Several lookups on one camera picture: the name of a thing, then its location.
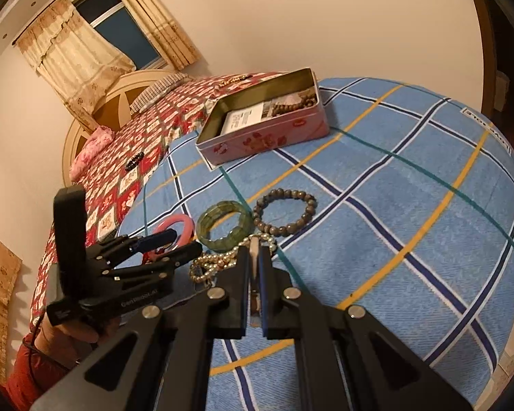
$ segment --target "pink bangle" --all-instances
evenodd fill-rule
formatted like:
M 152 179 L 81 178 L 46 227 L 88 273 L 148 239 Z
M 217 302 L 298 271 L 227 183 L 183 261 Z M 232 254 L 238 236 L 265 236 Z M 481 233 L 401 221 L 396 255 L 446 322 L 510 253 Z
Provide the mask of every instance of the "pink bangle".
M 177 240 L 177 243 L 168 249 L 167 251 L 172 251 L 176 249 L 177 247 L 181 247 L 183 245 L 186 245 L 190 243 L 192 240 L 192 235 L 194 233 L 194 221 L 192 218 L 188 215 L 171 215 L 168 216 L 166 219 L 164 219 L 159 225 L 156 226 L 156 228 L 152 231 L 152 233 L 158 233 L 163 232 L 167 228 L 173 226 L 174 224 L 177 224 L 178 222 L 183 223 L 183 231 L 181 232 L 181 236 Z M 148 256 L 151 259 L 151 261 L 155 261 L 162 257 L 162 255 L 157 254 L 154 250 L 151 250 L 148 252 Z

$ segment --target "blue plaid blanket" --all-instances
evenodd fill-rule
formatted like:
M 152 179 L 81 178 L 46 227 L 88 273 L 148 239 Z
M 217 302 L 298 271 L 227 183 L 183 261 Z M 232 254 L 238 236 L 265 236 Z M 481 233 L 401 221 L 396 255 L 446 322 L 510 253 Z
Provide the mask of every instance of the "blue plaid blanket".
M 197 219 L 220 200 L 253 207 L 276 187 L 311 193 L 316 215 L 279 239 L 274 264 L 325 304 L 365 306 L 475 403 L 514 321 L 514 151 L 486 117 L 420 87 L 339 78 L 320 92 L 328 137 L 216 169 L 196 151 L 196 133 L 174 141 L 119 233 L 151 233 L 175 213 Z M 301 208 L 277 201 L 264 220 L 293 222 Z M 194 293 L 187 272 L 163 306 Z M 257 328 L 216 342 L 208 410 L 288 411 L 298 401 L 289 342 Z

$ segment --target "wooden headboard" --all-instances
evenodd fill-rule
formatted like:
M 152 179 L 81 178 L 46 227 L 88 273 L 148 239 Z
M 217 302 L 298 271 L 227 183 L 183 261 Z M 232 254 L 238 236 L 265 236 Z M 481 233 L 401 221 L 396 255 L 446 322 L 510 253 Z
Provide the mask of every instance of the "wooden headboard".
M 171 74 L 165 70 L 141 70 L 125 74 L 118 79 L 107 95 L 97 104 L 93 117 L 97 123 L 119 131 L 132 118 L 129 106 L 148 86 Z M 69 170 L 74 158 L 80 153 L 89 138 L 77 120 L 69 128 L 63 148 L 63 182 L 64 186 L 72 185 Z

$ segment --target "red sleeve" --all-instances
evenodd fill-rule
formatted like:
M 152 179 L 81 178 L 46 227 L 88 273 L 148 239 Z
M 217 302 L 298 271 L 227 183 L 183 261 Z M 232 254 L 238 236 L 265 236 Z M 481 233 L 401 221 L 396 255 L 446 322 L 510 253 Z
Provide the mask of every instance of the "red sleeve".
M 29 334 L 23 339 L 23 342 L 29 344 L 31 339 L 32 335 Z M 66 375 L 60 366 L 33 351 L 30 361 L 32 362 L 32 372 L 39 386 L 36 385 L 30 375 L 28 354 L 29 349 L 22 344 L 17 353 L 13 372 L 6 380 L 5 385 L 0 386 L 0 390 L 19 411 L 28 411 L 37 398 Z

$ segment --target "silver screw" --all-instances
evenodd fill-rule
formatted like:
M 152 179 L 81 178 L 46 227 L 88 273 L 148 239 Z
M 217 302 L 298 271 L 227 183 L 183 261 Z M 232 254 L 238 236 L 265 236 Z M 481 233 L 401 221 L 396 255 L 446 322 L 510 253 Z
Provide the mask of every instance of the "silver screw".
M 212 287 L 208 290 L 208 298 L 211 300 L 220 300 L 225 296 L 225 289 L 222 287 Z
M 354 304 L 348 308 L 348 315 L 352 318 L 363 318 L 366 315 L 366 310 L 362 306 Z
M 145 306 L 143 308 L 143 317 L 145 318 L 156 318 L 160 313 L 160 308 L 158 306 Z
M 288 300 L 296 300 L 301 296 L 301 291 L 297 289 L 296 287 L 288 287 L 284 289 L 284 296 Z

